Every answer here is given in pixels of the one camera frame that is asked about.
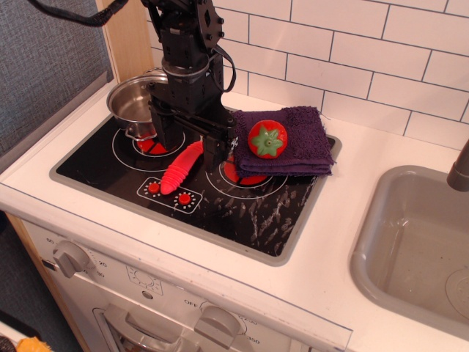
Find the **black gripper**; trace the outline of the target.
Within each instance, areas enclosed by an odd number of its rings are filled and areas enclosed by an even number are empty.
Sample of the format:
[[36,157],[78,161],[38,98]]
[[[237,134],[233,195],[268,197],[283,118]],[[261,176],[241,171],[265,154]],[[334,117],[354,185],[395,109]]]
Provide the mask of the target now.
[[225,161],[234,136],[235,122],[223,107],[221,96],[232,88],[226,86],[223,65],[208,65],[206,70],[187,76],[166,74],[167,84],[153,84],[151,117],[159,142],[167,150],[179,146],[183,129],[203,137],[204,165],[208,172]]

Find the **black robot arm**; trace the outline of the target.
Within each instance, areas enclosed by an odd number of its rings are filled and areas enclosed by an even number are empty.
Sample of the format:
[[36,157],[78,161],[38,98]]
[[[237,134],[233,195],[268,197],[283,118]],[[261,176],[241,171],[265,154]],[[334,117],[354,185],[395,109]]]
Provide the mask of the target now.
[[167,83],[150,84],[149,107],[159,142],[176,147],[185,131],[202,138],[204,165],[212,172],[225,161],[235,138],[236,122],[221,97],[235,85],[224,81],[224,62],[232,58],[220,47],[224,20],[211,1],[144,1],[163,48],[161,65]]

